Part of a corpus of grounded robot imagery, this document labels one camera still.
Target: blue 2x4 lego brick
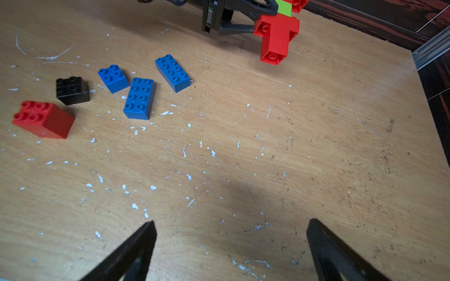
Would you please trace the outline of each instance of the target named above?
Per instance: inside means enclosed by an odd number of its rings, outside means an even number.
[[[150,119],[155,89],[153,80],[133,78],[123,113],[130,119]]]
[[[171,55],[165,55],[164,57],[157,59],[155,63],[156,68],[166,79],[175,93],[191,85],[191,78]]]

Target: stacked lego bricks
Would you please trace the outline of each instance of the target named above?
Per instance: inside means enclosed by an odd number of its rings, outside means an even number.
[[[292,17],[309,0],[276,0],[275,16],[260,15],[255,22],[253,34],[262,37],[261,61],[277,65],[288,56],[289,42],[298,34],[300,21]]]

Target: green lego brick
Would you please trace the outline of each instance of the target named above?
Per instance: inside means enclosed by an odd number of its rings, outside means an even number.
[[[292,16],[292,4],[284,2],[283,0],[275,0],[278,4],[278,13],[286,15],[288,17]]]

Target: lego brick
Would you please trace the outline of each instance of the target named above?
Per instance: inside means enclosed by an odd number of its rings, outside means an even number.
[[[65,105],[90,101],[89,86],[81,77],[56,80],[56,97]]]
[[[102,68],[98,74],[112,94],[130,86],[118,65],[112,64],[108,68]]]
[[[133,78],[123,113],[130,119],[150,119],[155,89],[153,80]]]
[[[67,138],[74,121],[54,103],[24,101],[13,124],[41,138]]]
[[[171,55],[159,58],[155,61],[156,68],[161,75],[166,79],[175,93],[191,85],[190,77],[179,66],[176,60]]]
[[[294,13],[299,13],[305,5],[309,2],[309,0],[291,0],[292,1],[292,11]]]
[[[278,13],[288,17],[292,16],[292,3],[283,0],[275,0],[275,1],[278,4]]]
[[[262,37],[262,62],[277,65],[288,55],[289,42],[298,34],[300,21],[283,14],[261,15],[255,22],[254,33]]]

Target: blue 2x2 lego brick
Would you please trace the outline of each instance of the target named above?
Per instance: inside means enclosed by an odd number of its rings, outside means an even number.
[[[130,86],[118,65],[112,64],[108,68],[102,68],[98,74],[112,94]]]

